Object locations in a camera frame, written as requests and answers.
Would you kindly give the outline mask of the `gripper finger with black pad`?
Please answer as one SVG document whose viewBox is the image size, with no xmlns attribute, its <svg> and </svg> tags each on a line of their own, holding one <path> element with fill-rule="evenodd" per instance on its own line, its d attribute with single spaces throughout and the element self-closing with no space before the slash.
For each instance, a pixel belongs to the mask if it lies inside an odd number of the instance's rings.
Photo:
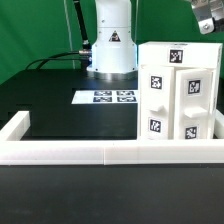
<svg viewBox="0 0 224 224">
<path fill-rule="evenodd" d="M 187 0 L 201 34 L 224 32 L 224 0 Z"/>
</svg>

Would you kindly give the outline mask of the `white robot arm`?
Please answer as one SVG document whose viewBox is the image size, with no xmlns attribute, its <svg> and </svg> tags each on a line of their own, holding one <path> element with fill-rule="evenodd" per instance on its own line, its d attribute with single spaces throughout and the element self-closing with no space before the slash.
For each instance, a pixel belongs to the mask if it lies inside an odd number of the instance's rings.
<svg viewBox="0 0 224 224">
<path fill-rule="evenodd" d="M 178 40 L 196 27 L 224 32 L 224 0 L 95 0 L 96 40 L 90 77 L 127 80 L 137 75 L 139 45 Z"/>
</svg>

